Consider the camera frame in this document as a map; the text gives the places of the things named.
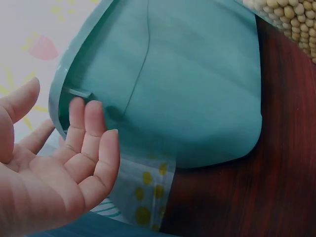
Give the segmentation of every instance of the plastic bag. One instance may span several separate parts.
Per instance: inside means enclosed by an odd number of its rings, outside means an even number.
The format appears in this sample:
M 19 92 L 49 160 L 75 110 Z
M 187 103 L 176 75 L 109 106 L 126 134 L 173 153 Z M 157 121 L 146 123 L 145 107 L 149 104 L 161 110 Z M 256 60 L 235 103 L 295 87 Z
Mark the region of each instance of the plastic bag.
M 316 63 L 315 0 L 237 0 L 295 42 Z

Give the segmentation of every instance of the yellow polka dot pattern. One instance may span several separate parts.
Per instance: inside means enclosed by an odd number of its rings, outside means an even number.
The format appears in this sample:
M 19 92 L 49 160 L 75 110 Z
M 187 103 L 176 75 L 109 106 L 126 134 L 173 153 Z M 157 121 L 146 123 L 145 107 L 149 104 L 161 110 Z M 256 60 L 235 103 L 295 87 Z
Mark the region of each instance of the yellow polka dot pattern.
M 163 185 L 157 184 L 154 188 L 154 196 L 155 198 L 161 198 L 164 193 Z
M 145 226 L 150 223 L 150 210 L 144 206 L 140 206 L 136 209 L 135 220 L 138 225 Z
M 152 175 L 148 171 L 145 171 L 143 173 L 143 183 L 145 185 L 150 185 L 152 181 L 153 181 Z
M 167 163 L 163 162 L 159 166 L 158 170 L 160 175 L 165 175 L 167 173 Z M 143 184 L 150 185 L 153 182 L 153 177 L 150 172 L 143 172 Z M 154 186 L 154 198 L 162 198 L 164 195 L 164 187 L 163 185 L 157 184 Z M 141 187 L 137 187 L 135 189 L 135 197 L 138 201 L 143 201 L 145 198 L 144 190 Z M 163 218 L 166 207 L 162 206 L 158 210 L 158 216 Z M 135 220 L 136 223 L 140 226 L 145 226 L 150 223 L 151 220 L 151 212 L 147 207 L 139 206 L 135 211 Z M 158 232 L 160 227 L 157 224 L 153 224 L 151 226 L 153 231 Z
M 144 199 L 144 191 L 142 188 L 138 187 L 135 190 L 136 199 L 142 201 Z
M 159 174 L 165 175 L 167 172 L 167 163 L 162 163 L 159 167 Z

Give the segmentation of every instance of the yellow sun drawing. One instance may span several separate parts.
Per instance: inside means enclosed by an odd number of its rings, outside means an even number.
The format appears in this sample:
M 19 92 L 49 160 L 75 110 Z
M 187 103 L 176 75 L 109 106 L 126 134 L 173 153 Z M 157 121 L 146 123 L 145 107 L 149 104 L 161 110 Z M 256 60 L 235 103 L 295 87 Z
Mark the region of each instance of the yellow sun drawing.
M 62 2 L 66 2 L 66 9 L 60 5 Z M 94 4 L 99 4 L 100 0 L 89 0 L 89 2 Z M 76 0 L 56 0 L 55 5 L 50 7 L 50 12 L 56 15 L 57 19 L 61 22 L 65 22 L 65 13 L 71 15 L 75 12 L 74 5 L 76 4 Z
M 13 79 L 12 72 L 11 72 L 10 68 L 4 66 L 3 71 L 4 71 L 5 81 L 8 84 L 8 88 L 0 85 L 0 94 L 1 95 L 7 95 L 10 92 L 12 92 L 15 89 L 17 89 L 18 86 L 16 86 L 14 84 L 14 79 Z M 29 80 L 34 78 L 35 75 L 36 75 L 36 70 L 33 70 L 25 78 L 23 78 L 23 81 L 24 82 L 28 82 Z M 44 113 L 48 112 L 47 108 L 39 106 L 39 105 L 34 105 L 34 107 L 31 110 L 38 111 L 38 112 L 44 112 Z M 32 131 L 33 130 L 32 124 L 31 124 L 31 121 L 28 119 L 27 115 L 23 117 L 23 121 L 26 124 L 26 126 Z

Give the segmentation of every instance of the finger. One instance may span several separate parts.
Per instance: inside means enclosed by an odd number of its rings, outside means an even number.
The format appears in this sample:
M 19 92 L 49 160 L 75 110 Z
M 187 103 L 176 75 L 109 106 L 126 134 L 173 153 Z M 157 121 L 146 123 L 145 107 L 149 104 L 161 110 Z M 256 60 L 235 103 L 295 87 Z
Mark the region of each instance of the finger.
M 62 136 L 59 136 L 58 144 L 59 144 L 59 147 L 62 147 L 65 144 L 65 140 L 62 138 Z
M 106 131 L 100 140 L 99 160 L 93 176 L 83 180 L 79 187 L 86 211 L 91 210 L 111 192 L 119 171 L 119 137 L 117 130 Z
M 65 163 L 69 175 L 77 182 L 91 176 L 99 158 L 99 144 L 105 131 L 102 104 L 90 101 L 84 112 L 85 135 L 81 153 Z
M 54 129 L 53 122 L 50 119 L 47 119 L 29 136 L 23 138 L 19 142 L 19 145 L 32 153 L 37 154 L 42 149 Z
M 40 82 L 32 79 L 16 91 L 0 99 L 2 106 L 9 114 L 13 123 L 23 118 L 34 106 L 40 93 Z
M 8 164 L 14 148 L 13 124 L 35 104 L 40 91 L 38 79 L 0 99 L 0 162 Z
M 65 164 L 71 157 L 81 152 L 84 129 L 84 101 L 76 97 L 69 104 L 69 122 L 64 146 L 58 149 L 52 156 Z

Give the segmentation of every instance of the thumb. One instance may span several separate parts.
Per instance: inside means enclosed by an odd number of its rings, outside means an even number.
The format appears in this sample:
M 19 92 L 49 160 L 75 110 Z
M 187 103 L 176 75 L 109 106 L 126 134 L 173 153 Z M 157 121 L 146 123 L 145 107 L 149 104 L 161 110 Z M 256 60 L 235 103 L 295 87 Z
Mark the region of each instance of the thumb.
M 14 148 L 13 124 L 23 118 L 35 104 L 40 82 L 33 79 L 0 99 L 0 162 L 9 163 Z
M 2 106 L 13 123 L 23 118 L 34 106 L 40 93 L 40 82 L 33 78 L 24 86 L 0 99 Z

